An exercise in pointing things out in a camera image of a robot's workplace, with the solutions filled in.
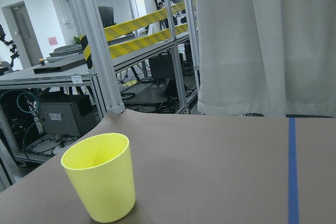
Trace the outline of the yellow plastic cup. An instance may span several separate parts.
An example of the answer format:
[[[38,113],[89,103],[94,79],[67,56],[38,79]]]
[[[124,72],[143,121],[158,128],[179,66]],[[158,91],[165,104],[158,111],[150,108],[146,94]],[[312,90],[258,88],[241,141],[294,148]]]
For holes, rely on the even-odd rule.
[[[135,185],[125,135],[104,133],[84,139],[64,152],[61,165],[94,221],[114,222],[132,210]]]

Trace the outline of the brown table mat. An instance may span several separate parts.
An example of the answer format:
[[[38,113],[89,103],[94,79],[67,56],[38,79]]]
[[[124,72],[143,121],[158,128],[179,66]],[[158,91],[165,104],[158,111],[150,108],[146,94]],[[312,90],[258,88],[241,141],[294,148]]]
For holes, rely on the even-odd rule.
[[[130,140],[136,204],[121,223],[335,223],[335,119],[108,114]]]

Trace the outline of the grey control cabinet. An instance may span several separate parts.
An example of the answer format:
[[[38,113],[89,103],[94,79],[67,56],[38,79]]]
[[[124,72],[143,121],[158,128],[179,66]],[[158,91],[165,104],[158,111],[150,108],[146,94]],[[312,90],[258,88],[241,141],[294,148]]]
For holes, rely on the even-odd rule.
[[[97,125],[88,95],[66,95],[43,99],[39,120],[46,133],[83,136]]]

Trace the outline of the white curtain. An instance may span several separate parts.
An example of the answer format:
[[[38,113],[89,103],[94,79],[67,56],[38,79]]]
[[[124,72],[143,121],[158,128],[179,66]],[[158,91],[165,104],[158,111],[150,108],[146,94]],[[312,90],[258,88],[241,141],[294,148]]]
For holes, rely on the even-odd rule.
[[[335,0],[196,0],[204,114],[335,116]]]

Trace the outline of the aluminium frame post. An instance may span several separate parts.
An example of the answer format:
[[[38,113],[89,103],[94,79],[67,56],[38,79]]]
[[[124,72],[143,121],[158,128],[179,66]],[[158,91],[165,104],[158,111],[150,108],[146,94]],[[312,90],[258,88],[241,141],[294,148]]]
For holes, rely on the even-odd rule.
[[[102,116],[107,112],[122,114],[125,111],[116,79],[108,43],[103,30],[96,0],[71,0],[76,9],[78,31],[87,36],[91,51],[92,71],[96,73],[101,90]]]

